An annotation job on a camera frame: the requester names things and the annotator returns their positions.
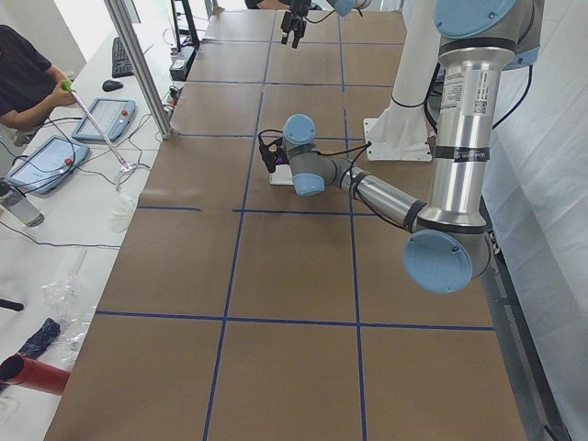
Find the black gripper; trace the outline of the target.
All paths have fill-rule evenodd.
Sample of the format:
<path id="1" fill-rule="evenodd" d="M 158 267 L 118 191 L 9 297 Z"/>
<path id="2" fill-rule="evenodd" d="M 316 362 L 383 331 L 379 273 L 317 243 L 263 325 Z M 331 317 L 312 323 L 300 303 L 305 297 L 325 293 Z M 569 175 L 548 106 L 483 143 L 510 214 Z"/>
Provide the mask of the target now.
<path id="1" fill-rule="evenodd" d="M 306 0 L 292 0 L 288 11 L 284 14 L 281 22 L 282 38 L 281 44 L 288 44 L 289 33 L 293 33 L 291 47 L 297 49 L 300 38 L 304 36 L 306 23 L 304 18 L 309 13 L 309 2 Z"/>
<path id="2" fill-rule="evenodd" d="M 276 166 L 273 162 L 274 155 L 283 152 L 283 138 L 278 137 L 272 140 L 270 143 L 265 143 L 263 140 L 263 135 L 265 133 L 267 133 L 267 130 L 262 130 L 257 135 L 258 150 L 261 154 L 261 158 L 266 166 L 268 173 L 272 174 L 276 171 Z"/>

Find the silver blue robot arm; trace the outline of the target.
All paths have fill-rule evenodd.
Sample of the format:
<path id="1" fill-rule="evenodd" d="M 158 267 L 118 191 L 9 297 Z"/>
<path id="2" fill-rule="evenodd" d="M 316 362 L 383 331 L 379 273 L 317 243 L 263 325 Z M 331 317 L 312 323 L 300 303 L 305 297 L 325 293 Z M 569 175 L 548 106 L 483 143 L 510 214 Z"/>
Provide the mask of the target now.
<path id="1" fill-rule="evenodd" d="M 315 124 L 289 117 L 280 138 L 261 143 L 266 169 L 290 168 L 302 197 L 328 186 L 344 190 L 384 221 L 410 234 L 403 250 L 407 274 L 421 288 L 448 294 L 465 288 L 491 258 L 480 212 L 485 166 L 501 74 L 537 59 L 540 1 L 438 1 L 433 21 L 445 78 L 427 200 L 415 198 L 362 170 L 341 154 L 322 153 Z"/>
<path id="2" fill-rule="evenodd" d="M 366 9 L 370 4 L 370 0 L 336 0 L 328 1 L 328 4 L 333 8 L 339 16 L 345 17 L 353 10 L 361 11 Z M 300 40 L 304 37 L 307 23 L 311 20 L 307 19 L 311 11 L 311 0 L 294 0 L 290 2 L 288 11 L 284 14 L 281 21 L 283 45 L 288 44 L 288 38 L 293 35 L 291 47 L 296 49 Z"/>

